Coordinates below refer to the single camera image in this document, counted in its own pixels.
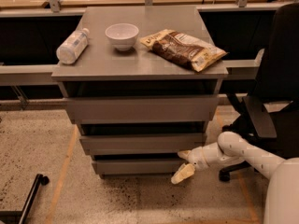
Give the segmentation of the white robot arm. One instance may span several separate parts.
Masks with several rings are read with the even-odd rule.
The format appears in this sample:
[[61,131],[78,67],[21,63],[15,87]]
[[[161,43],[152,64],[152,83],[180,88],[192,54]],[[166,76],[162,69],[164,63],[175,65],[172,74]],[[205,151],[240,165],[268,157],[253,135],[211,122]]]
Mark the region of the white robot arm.
[[233,132],[221,133],[218,141],[204,147],[183,150],[183,163],[171,178],[173,184],[212,164],[246,161],[269,180],[263,224],[299,224],[299,158],[283,159],[256,147]]

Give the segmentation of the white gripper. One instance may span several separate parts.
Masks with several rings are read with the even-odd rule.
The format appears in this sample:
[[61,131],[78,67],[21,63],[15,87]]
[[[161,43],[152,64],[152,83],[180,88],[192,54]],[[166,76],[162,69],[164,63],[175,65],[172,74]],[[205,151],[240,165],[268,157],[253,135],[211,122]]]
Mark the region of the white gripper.
[[183,163],[178,168],[178,170],[171,177],[172,184],[178,184],[181,181],[191,177],[194,175],[195,169],[198,171],[203,171],[208,168],[208,164],[204,155],[204,149],[202,147],[194,148],[191,151],[179,151],[178,156],[189,163]]

